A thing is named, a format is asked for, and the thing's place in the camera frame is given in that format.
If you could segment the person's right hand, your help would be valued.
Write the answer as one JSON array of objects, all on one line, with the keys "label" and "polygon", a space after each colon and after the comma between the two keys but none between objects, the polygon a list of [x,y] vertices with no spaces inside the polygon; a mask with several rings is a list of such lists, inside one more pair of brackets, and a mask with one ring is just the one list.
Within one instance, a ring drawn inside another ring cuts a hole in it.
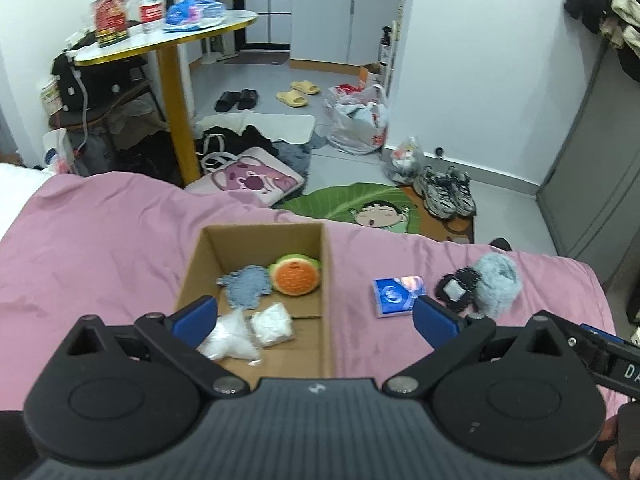
[{"label": "person's right hand", "polygon": [[618,417],[609,418],[602,428],[598,443],[604,448],[602,458],[600,460],[600,468],[608,474],[612,479],[618,479],[617,473],[617,429]]}]

